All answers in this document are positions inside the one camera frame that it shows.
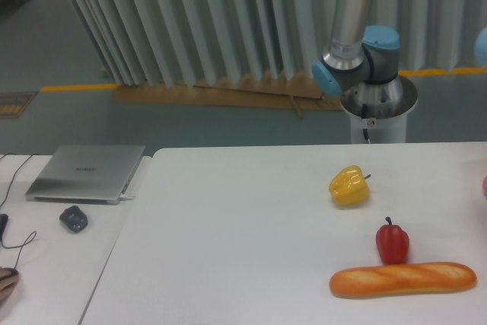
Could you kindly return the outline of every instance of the blue joint cap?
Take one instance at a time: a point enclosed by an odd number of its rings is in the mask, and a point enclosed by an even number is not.
[[[320,60],[313,63],[312,71],[314,79],[325,94],[335,97],[343,93],[336,79]]]
[[[487,66],[487,28],[479,33],[474,46],[475,60],[481,66]]]
[[[387,26],[367,26],[363,43],[375,49],[395,50],[400,48],[399,34]]]

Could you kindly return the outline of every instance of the bread loaf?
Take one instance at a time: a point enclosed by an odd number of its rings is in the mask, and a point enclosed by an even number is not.
[[[340,298],[366,298],[463,291],[477,283],[468,266],[436,262],[345,269],[335,273],[329,289]]]

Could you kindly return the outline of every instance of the person's hand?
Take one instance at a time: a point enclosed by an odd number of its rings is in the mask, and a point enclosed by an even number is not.
[[[19,280],[18,271],[0,267],[0,301],[6,299],[15,289]]]

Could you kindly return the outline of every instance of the silver laptop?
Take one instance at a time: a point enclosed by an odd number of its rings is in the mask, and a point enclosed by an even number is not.
[[[25,196],[49,202],[117,204],[137,170],[144,148],[59,146]]]

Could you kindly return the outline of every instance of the fake vegetable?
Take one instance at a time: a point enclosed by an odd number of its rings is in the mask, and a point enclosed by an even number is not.
[[[340,171],[329,184],[329,192],[338,205],[348,206],[360,203],[368,198],[371,192],[365,181],[370,175],[364,177],[357,165],[351,165]]]
[[[375,235],[379,255],[385,264],[401,264],[406,261],[409,250],[409,236],[398,225],[386,217],[388,225],[382,226]]]
[[[330,279],[329,289],[340,298],[369,298],[458,292],[476,283],[477,276],[468,266],[436,262],[341,270]]]

